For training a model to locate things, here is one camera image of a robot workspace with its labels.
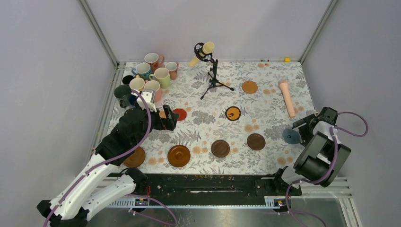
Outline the blue round coaster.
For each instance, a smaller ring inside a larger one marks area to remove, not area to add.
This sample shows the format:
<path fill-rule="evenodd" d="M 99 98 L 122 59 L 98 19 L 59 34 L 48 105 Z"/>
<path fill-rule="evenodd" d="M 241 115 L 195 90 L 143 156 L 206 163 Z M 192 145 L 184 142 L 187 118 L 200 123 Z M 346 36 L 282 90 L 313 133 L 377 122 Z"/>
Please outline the blue round coaster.
<path fill-rule="evenodd" d="M 301 142 L 301 136 L 297 130 L 284 129 L 282 132 L 283 140 L 288 144 L 299 144 Z"/>

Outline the red round coaster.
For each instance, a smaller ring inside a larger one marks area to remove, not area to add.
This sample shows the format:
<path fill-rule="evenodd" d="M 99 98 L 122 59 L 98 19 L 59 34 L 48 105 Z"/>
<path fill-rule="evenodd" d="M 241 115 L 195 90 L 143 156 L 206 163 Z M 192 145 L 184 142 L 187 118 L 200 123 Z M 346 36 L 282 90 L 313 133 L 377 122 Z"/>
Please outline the red round coaster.
<path fill-rule="evenodd" d="M 178 114 L 178 121 L 183 121 L 187 117 L 187 112 L 182 108 L 176 108 L 173 112 Z"/>

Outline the light wooden round coaster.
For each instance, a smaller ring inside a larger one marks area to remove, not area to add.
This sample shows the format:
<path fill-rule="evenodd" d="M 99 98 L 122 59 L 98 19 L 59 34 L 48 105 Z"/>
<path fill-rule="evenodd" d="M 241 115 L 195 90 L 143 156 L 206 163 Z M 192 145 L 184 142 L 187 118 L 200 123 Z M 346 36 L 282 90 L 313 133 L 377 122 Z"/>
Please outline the light wooden round coaster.
<path fill-rule="evenodd" d="M 248 80 L 242 84 L 242 90 L 245 93 L 254 94 L 258 90 L 258 85 L 256 82 Z"/>

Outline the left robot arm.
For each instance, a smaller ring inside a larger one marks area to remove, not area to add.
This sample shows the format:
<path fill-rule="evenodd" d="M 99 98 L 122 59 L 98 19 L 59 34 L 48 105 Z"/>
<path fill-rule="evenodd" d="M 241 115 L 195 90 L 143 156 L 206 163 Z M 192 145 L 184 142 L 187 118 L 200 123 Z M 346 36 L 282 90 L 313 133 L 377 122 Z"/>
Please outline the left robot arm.
<path fill-rule="evenodd" d="M 176 128 L 179 115 L 168 105 L 163 105 L 163 109 L 164 118 L 160 117 L 159 110 L 133 108 L 125 111 L 73 182 L 54 199 L 39 202 L 37 209 L 45 217 L 44 226 L 84 227 L 95 214 L 118 198 L 132 192 L 142 194 L 148 187 L 148 178 L 136 167 L 126 170 L 102 190 L 94 190 L 140 147 L 152 130 Z"/>

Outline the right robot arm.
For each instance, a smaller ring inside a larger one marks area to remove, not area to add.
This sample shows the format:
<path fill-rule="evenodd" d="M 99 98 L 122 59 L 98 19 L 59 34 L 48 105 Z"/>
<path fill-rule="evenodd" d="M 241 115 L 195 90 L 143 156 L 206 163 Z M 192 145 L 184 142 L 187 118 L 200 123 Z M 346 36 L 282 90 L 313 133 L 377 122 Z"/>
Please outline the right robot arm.
<path fill-rule="evenodd" d="M 303 151 L 292 167 L 279 169 L 269 189 L 283 195 L 291 183 L 306 180 L 308 183 L 329 186 L 335 179 L 351 149 L 337 137 L 336 121 L 339 113 L 324 107 L 317 115 L 311 114 L 284 129 L 282 137 L 288 144 L 303 146 Z"/>

